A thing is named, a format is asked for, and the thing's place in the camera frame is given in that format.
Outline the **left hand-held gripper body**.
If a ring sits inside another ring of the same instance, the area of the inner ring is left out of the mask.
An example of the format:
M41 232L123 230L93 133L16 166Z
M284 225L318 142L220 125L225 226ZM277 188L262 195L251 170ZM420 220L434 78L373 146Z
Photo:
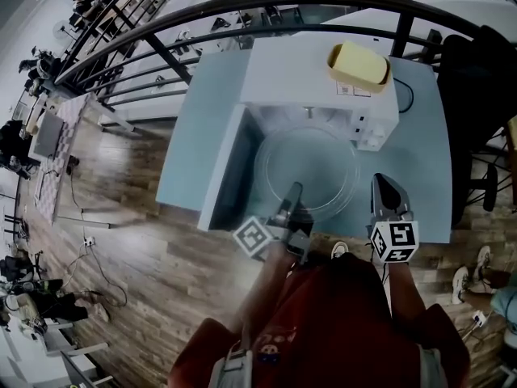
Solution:
M308 259L313 218L304 209L302 220L293 211L278 209L266 221L249 217L233 232L233 239L251 259L264 261L263 253L270 243L281 243L288 253L298 258L299 264Z

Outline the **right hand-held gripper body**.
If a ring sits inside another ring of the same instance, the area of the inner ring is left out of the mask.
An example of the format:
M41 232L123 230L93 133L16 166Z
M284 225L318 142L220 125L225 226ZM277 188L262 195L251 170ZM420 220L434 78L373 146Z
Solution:
M416 221L379 221L372 229L370 242L380 262L406 263L419 249Z

